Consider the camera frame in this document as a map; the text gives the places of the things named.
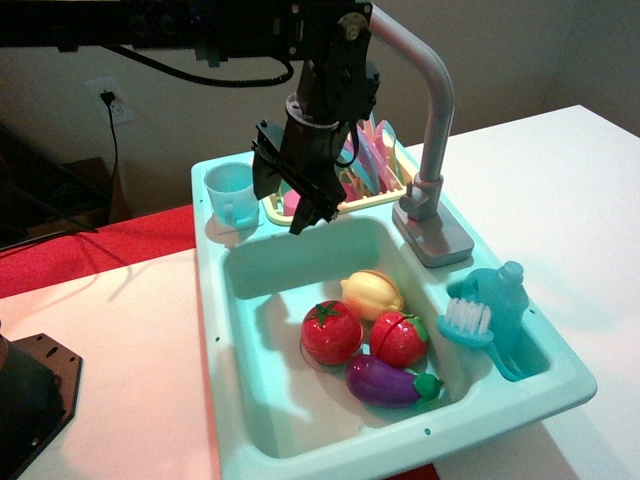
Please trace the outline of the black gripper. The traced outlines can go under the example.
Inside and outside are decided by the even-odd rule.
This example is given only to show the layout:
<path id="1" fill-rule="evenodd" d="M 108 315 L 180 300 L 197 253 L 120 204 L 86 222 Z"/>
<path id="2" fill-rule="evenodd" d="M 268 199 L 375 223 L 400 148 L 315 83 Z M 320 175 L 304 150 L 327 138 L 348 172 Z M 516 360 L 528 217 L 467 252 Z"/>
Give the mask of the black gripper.
<path id="1" fill-rule="evenodd" d="M 286 183 L 301 197 L 289 232 L 299 235 L 319 220 L 332 220 L 346 199 L 336 161 L 346 138 L 345 126 L 319 121 L 305 111 L 297 94 L 286 99 L 283 127 L 268 120 L 256 124 L 252 142 L 253 190 L 258 200 L 274 194 Z"/>

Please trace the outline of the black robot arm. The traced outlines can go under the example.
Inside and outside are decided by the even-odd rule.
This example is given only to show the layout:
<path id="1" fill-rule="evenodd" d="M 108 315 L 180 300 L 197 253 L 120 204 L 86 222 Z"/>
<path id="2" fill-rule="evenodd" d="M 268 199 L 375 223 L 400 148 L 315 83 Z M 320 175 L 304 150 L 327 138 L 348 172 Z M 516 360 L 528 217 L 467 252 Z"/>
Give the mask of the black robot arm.
<path id="1" fill-rule="evenodd" d="M 217 67 L 235 58 L 301 61 L 287 121 L 260 122 L 253 142 L 257 198 L 282 184 L 300 197 L 290 230 L 331 221 L 346 199 L 344 143 L 376 103 L 367 59 L 373 7 L 366 1 L 5 1 L 5 48 L 100 46 L 139 63 L 151 50 L 192 50 Z"/>

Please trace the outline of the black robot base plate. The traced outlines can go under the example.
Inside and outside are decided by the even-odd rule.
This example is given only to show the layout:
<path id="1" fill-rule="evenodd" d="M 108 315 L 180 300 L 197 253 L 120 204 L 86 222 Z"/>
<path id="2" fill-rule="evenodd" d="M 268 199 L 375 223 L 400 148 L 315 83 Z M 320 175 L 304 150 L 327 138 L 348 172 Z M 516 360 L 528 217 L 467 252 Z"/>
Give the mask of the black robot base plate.
<path id="1" fill-rule="evenodd" d="M 75 416 L 83 360 L 44 333 L 1 338 L 1 477 L 16 479 Z"/>

